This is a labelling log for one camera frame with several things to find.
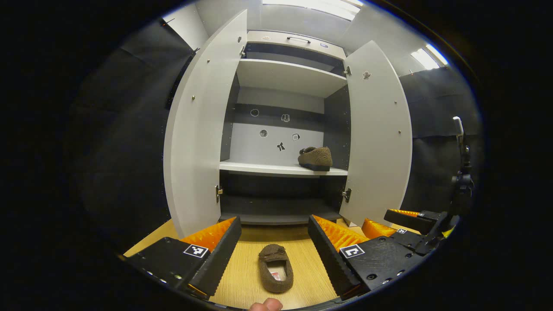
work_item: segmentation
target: wooden floor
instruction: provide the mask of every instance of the wooden floor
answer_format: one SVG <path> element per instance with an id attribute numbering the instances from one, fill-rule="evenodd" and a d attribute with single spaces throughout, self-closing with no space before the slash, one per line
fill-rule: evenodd
<path id="1" fill-rule="evenodd" d="M 341 219 L 337 223 L 348 227 Z M 362 234 L 360 227 L 349 227 L 349 229 Z M 152 232 L 124 255 L 132 256 L 165 236 L 178 238 L 172 220 Z M 282 294 L 267 292 L 263 289 L 259 278 L 257 254 L 266 245 L 272 243 L 284 246 L 294 269 L 294 285 Z M 280 300 L 285 310 L 307 307 L 337 298 L 315 245 L 307 234 L 307 225 L 242 225 L 242 235 L 228 262 L 217 292 L 210 301 L 248 309 L 252 303 L 262 303 L 268 297 Z"/>

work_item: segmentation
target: sticker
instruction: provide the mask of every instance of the sticker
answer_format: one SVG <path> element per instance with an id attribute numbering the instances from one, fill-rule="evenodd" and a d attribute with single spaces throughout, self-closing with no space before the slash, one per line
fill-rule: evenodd
<path id="1" fill-rule="evenodd" d="M 202 258 L 207 253 L 207 248 L 198 245 L 190 244 L 190 246 L 183 252 L 187 255 Z"/>
<path id="2" fill-rule="evenodd" d="M 342 247 L 340 251 L 346 258 L 355 257 L 365 253 L 357 244 Z"/>

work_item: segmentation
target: finger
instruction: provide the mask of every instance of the finger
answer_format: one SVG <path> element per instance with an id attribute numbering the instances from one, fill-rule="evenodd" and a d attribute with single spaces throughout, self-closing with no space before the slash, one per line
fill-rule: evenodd
<path id="1" fill-rule="evenodd" d="M 269 311 L 279 311 L 282 310 L 283 307 L 280 301 L 274 298 L 267 298 L 263 304 L 267 306 Z"/>
<path id="2" fill-rule="evenodd" d="M 266 305 L 256 302 L 249 307 L 249 311 L 269 311 L 269 309 Z"/>

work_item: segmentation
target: shoe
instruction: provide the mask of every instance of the shoe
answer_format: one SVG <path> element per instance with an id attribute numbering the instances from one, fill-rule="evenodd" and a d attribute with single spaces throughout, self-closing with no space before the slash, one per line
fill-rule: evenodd
<path id="1" fill-rule="evenodd" d="M 328 147 L 309 147 L 300 150 L 298 162 L 305 168 L 328 172 L 332 166 L 332 155 Z"/>
<path id="2" fill-rule="evenodd" d="M 284 293 L 294 284 L 294 272 L 284 247 L 265 246 L 259 253 L 259 274 L 263 288 L 272 293 Z"/>

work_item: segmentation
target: open cabinet door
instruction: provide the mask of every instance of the open cabinet door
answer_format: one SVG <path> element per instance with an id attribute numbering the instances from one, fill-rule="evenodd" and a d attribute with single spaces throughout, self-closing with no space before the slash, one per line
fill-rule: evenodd
<path id="1" fill-rule="evenodd" d="M 215 224 L 221 216 L 215 188 L 221 134 L 232 80 L 247 41 L 246 14 L 244 10 L 231 18 L 198 51 L 169 112 L 163 176 L 180 238 Z"/>
<path id="2" fill-rule="evenodd" d="M 340 214 L 360 225 L 384 224 L 386 209 L 399 209 L 411 169 L 411 117 L 398 76 L 371 41 L 344 60 L 351 105 L 351 151 Z"/>

